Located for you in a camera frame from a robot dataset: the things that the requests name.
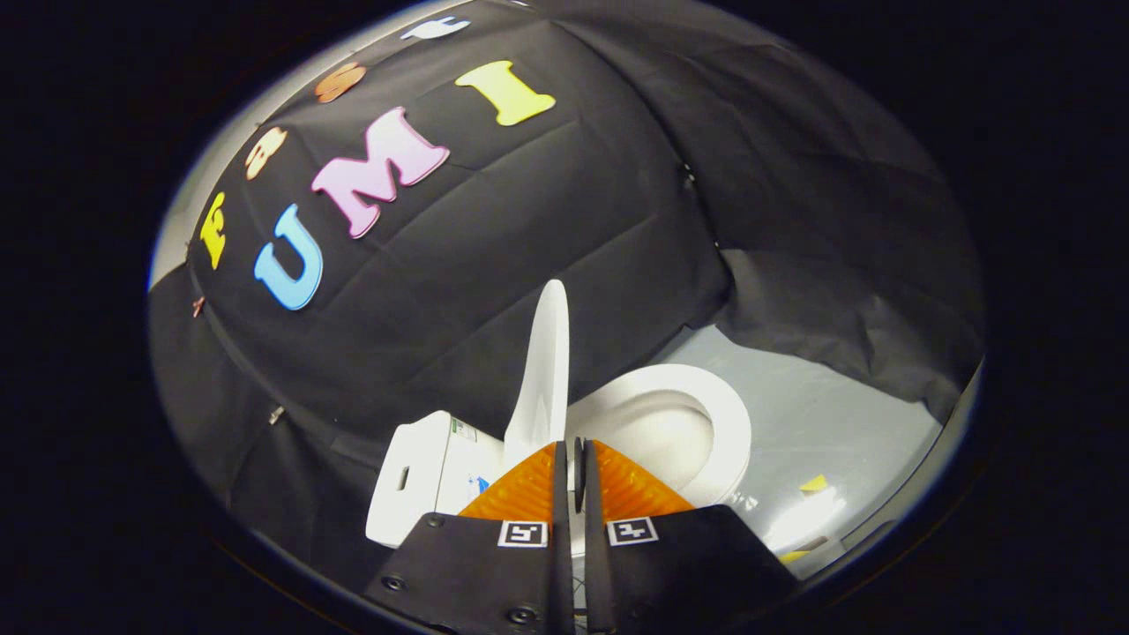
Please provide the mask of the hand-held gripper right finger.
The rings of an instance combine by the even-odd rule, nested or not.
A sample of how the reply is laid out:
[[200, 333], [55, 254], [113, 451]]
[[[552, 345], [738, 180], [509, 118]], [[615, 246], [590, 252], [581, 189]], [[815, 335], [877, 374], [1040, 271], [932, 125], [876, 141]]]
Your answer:
[[689, 504], [601, 441], [581, 454], [592, 634], [737, 634], [797, 591], [726, 504]]

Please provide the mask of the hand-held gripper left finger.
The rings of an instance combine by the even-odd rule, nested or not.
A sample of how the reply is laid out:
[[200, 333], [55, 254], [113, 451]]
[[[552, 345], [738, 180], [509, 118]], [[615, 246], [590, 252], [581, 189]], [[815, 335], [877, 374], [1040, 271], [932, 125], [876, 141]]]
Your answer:
[[421, 634], [572, 634], [567, 449], [525, 458], [467, 512], [422, 515], [364, 599]]

